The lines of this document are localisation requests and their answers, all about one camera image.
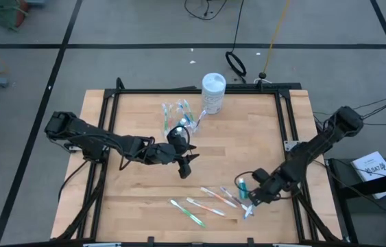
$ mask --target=container lid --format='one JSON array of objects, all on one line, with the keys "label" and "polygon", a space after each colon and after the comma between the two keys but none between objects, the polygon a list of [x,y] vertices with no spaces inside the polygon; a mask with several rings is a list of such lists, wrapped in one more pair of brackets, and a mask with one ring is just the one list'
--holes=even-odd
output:
[{"label": "container lid", "polygon": [[222,92],[226,88],[225,77],[219,73],[209,73],[202,80],[202,87],[211,93]]}]

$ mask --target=wooden tabletop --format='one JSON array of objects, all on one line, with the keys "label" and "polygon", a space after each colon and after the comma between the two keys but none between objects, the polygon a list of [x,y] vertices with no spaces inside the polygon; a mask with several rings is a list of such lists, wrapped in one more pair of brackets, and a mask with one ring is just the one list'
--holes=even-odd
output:
[{"label": "wooden tabletop", "polygon": [[[86,92],[80,118],[97,125],[103,93]],[[114,133],[153,136],[156,142],[165,142],[161,133],[161,103],[175,103],[181,98],[189,101],[195,115],[200,112],[201,95],[120,95]],[[316,135],[316,129],[307,91],[291,91],[291,101],[300,141],[308,141]],[[291,139],[287,114],[284,115]],[[224,186],[238,195],[233,182],[237,174],[259,167],[271,172],[284,161],[273,95],[225,95],[221,112],[206,116],[200,131],[191,137],[191,144],[198,147],[194,153],[200,156],[191,162],[192,172],[187,179],[179,177],[177,164],[131,163],[120,172],[121,157],[116,152],[110,153],[97,241],[146,242],[147,237],[154,236],[156,242],[244,243],[248,237],[253,237],[256,243],[298,242],[291,200],[261,204],[254,217],[243,220],[242,209],[233,209],[200,191],[200,187],[207,187],[223,196],[219,187]],[[67,176],[81,163],[82,155],[72,154]],[[87,165],[64,188],[52,237],[61,234],[81,209],[88,171]],[[244,178],[248,189],[258,186],[249,175]],[[341,236],[326,170],[316,163],[309,165],[307,181],[313,208],[333,234]],[[189,204],[186,197],[220,209],[226,217]],[[171,205],[169,199],[201,219],[206,228]],[[302,214],[305,235],[309,238],[303,209]],[[87,226],[92,216],[90,212]]]}]

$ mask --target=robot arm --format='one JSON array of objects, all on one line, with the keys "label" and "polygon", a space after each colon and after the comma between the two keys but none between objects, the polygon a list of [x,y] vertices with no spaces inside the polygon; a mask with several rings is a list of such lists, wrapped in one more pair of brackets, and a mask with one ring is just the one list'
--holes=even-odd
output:
[{"label": "robot arm", "polygon": [[107,132],[77,118],[73,113],[54,112],[45,133],[52,141],[70,141],[82,149],[85,160],[95,163],[103,162],[106,158],[104,151],[108,148],[115,149],[129,161],[146,165],[178,162],[181,178],[186,178],[191,173],[189,163],[199,156],[199,154],[182,156],[186,151],[196,147],[189,145],[184,137],[176,134],[175,130],[167,135],[169,143],[154,143],[153,137],[119,136]]},{"label": "robot arm", "polygon": [[326,123],[323,132],[293,147],[287,160],[271,174],[261,168],[254,171],[252,177],[260,185],[248,194],[252,204],[270,203],[278,198],[281,190],[297,188],[306,176],[307,165],[331,149],[334,143],[355,136],[363,127],[361,116],[348,106],[339,108]]}]

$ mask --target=black stand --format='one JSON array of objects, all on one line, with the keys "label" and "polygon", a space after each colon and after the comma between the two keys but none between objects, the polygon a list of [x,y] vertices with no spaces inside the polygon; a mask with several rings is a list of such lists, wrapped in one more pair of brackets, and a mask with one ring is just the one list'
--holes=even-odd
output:
[{"label": "black stand", "polygon": [[[328,159],[326,164],[328,164],[331,172],[336,175],[340,181],[346,185],[351,185],[352,188],[365,196],[374,199],[372,194],[386,191],[386,176],[368,182],[362,182],[354,168],[351,165],[346,165],[353,160],[355,160],[355,158],[340,159],[339,161],[332,158]],[[360,195],[350,188],[344,187],[333,178],[330,178],[330,183],[333,186],[333,195],[339,204],[341,216],[346,225],[350,241],[352,243],[358,243],[357,234],[351,219],[351,213],[382,213],[384,211],[380,210],[376,205],[367,201],[365,198],[360,197]],[[386,196],[379,200],[375,199],[375,201],[386,208]]]}]

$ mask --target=metal bracket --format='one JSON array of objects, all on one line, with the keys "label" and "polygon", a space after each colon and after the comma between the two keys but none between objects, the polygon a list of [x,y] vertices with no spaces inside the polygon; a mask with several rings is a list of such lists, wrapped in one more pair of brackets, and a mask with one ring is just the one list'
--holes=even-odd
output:
[{"label": "metal bracket", "polygon": [[295,147],[297,144],[300,144],[302,141],[284,141],[284,149],[286,152],[290,152],[290,150]]},{"label": "metal bracket", "polygon": [[123,89],[125,89],[123,81],[121,81],[121,78],[117,78],[115,89],[105,89],[103,98],[106,99],[112,97],[116,93],[120,93]]},{"label": "metal bracket", "polygon": [[285,99],[290,99],[289,89],[278,89],[278,93]]},{"label": "metal bracket", "polygon": [[117,242],[117,243],[98,243],[98,244],[83,244],[83,247],[121,247],[121,242]]},{"label": "metal bracket", "polygon": [[273,247],[311,247],[300,244],[272,244]]},{"label": "metal bracket", "polygon": [[147,247],[154,247],[154,237],[147,238]]},{"label": "metal bracket", "polygon": [[254,238],[253,237],[248,237],[248,247],[254,247]]}]

